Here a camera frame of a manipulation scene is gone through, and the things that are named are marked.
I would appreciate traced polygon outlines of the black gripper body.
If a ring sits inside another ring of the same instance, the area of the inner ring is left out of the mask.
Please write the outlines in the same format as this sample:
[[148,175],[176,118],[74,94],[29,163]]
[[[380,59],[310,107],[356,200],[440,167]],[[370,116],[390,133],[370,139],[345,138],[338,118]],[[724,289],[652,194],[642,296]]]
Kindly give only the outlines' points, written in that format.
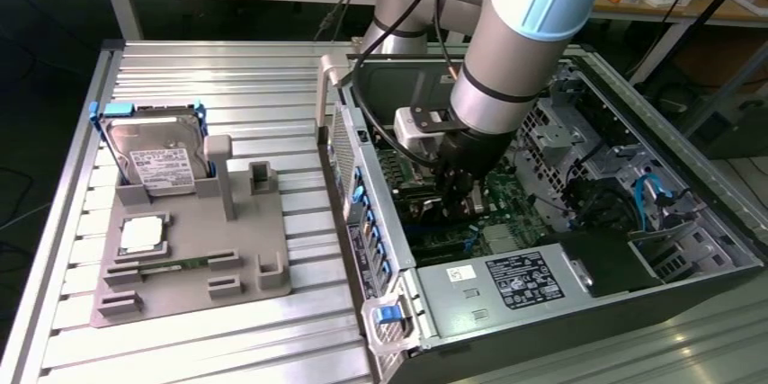
[[436,186],[449,181],[481,181],[510,146],[513,133],[485,134],[474,129],[448,131],[438,146]]

